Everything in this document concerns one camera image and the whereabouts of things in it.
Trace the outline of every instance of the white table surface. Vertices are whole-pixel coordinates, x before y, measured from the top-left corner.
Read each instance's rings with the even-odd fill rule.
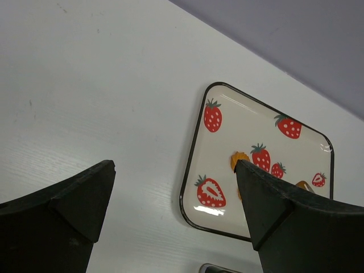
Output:
[[[362,121],[167,0],[57,1],[0,3],[0,202],[113,159],[89,273],[197,272],[205,262],[262,272],[249,243],[196,230],[179,212],[215,81],[326,134],[335,199],[364,206]]]

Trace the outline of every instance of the red strawberry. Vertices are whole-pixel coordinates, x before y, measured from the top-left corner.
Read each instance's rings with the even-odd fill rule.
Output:
[[[269,152],[266,150],[266,146],[263,147],[263,143],[260,146],[258,143],[258,146],[251,146],[254,148],[250,153],[252,154],[253,163],[260,167],[261,169],[265,170],[266,172],[269,172],[269,169],[271,167],[271,156],[269,155]]]
[[[286,168],[282,163],[275,163],[272,166],[271,174],[275,177],[282,178],[283,175],[286,173]]]
[[[326,183],[326,176],[324,173],[317,173],[312,179],[312,185],[316,187],[323,187]]]
[[[212,102],[213,98],[210,100],[207,100],[206,107],[205,107],[205,113],[204,113],[204,123],[211,133],[216,132],[222,122],[222,115],[221,111],[218,107],[221,106],[221,104],[217,104],[217,101],[214,103]]]
[[[226,205],[225,196],[215,180],[206,178],[206,175],[204,178],[199,175],[195,186],[197,187],[197,198],[201,204],[212,208],[222,208]]]
[[[302,124],[286,117],[285,115],[277,115],[275,126],[287,137],[297,139],[300,137]]]

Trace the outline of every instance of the strawberry print plate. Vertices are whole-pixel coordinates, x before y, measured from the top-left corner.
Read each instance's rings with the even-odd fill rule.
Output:
[[[245,159],[297,187],[333,197],[334,151],[322,133],[223,82],[204,95],[180,192],[191,226],[250,240],[235,165]]]

